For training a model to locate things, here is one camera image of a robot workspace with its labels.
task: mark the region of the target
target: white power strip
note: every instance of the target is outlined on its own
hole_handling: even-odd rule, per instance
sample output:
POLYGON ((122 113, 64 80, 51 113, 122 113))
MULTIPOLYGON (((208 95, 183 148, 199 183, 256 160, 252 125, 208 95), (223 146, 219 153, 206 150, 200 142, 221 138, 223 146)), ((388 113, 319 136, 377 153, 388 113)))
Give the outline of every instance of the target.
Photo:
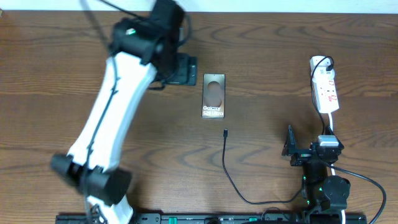
MULTIPOLYGON (((311 74, 315 66, 323 58, 325 57, 314 56, 311 58, 311 74)), ((334 112, 339 108, 334 81, 335 70, 326 70, 327 66, 331 65, 331 63, 332 62, 329 58, 324 59, 324 61, 318 65, 312 78, 318 110, 320 113, 326 114, 334 112)))

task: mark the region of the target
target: white cable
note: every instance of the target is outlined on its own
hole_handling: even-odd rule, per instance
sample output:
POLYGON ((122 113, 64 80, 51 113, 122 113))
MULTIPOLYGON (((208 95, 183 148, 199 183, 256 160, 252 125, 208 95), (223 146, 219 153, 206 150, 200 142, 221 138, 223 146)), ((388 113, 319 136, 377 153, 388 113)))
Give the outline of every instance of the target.
MULTIPOLYGON (((333 118, 331 117, 331 113, 328 113, 329 115, 329 126, 330 129, 333 131, 333 118)), ((330 172, 332 175, 336 175, 336 171, 332 168, 330 168, 330 172)), ((341 224, 346 224, 346 212, 344 210, 341 211, 341 224)))

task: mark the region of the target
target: brown tabletop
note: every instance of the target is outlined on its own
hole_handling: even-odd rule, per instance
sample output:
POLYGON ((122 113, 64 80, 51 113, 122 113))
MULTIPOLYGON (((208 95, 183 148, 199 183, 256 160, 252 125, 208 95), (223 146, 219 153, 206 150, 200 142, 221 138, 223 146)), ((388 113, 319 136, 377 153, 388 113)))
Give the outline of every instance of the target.
MULTIPOLYGON (((109 33, 122 18, 97 12, 109 33)), ((378 181, 398 210, 398 16, 363 14, 192 13, 198 85, 147 91, 123 145, 121 167, 134 175, 133 207, 165 213, 259 213, 236 194, 226 166, 252 201, 287 200, 302 169, 280 154, 291 124, 302 147, 321 131, 310 99, 309 59, 335 59, 340 109, 335 133, 346 148, 336 163, 378 181), (226 74, 225 119, 201 118, 204 73, 226 74)), ((67 153, 100 88, 106 51, 82 12, 6 11, 0 18, 0 223, 53 223, 82 212, 83 198, 49 167, 67 153)), ((348 212, 368 220, 378 188, 356 177, 348 212)), ((305 201, 275 206, 292 210, 305 201)))

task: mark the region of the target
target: white wall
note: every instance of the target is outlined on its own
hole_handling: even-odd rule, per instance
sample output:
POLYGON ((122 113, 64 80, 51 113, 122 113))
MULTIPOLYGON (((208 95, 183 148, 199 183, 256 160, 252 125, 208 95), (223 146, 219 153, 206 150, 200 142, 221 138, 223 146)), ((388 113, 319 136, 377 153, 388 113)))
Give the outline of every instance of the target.
MULTIPOLYGON (((92 10, 112 10, 86 0, 92 10)), ((109 0, 127 10, 150 11, 155 0, 109 0)), ((398 14, 398 0, 177 0, 199 12, 341 12, 398 14)), ((81 10, 80 0, 0 0, 4 10, 81 10)))

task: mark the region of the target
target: wooden table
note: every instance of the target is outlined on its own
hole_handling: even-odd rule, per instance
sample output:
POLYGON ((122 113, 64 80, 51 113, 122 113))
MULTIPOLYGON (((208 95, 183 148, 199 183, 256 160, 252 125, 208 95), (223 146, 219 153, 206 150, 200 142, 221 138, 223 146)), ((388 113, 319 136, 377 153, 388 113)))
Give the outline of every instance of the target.
MULTIPOLYGON (((124 15, 96 12, 110 32, 124 15)), ((123 146, 121 167, 134 174, 132 206, 165 213, 262 212, 245 204, 221 166, 252 201, 287 200, 302 170, 282 157, 288 124, 302 147, 321 131, 310 99, 313 55, 332 55, 340 110, 335 133, 346 146, 336 165, 383 185, 398 210, 398 16, 361 14, 193 13, 198 85, 147 91, 123 146), (200 116, 203 74, 226 74, 226 117, 200 116)), ((5 12, 0 18, 0 222, 53 223, 82 212, 83 198, 49 167, 85 125, 104 75, 106 52, 82 12, 5 12)), ((368 220, 381 193, 351 182, 349 212, 368 220)), ((283 210, 303 200, 277 204, 283 210)))

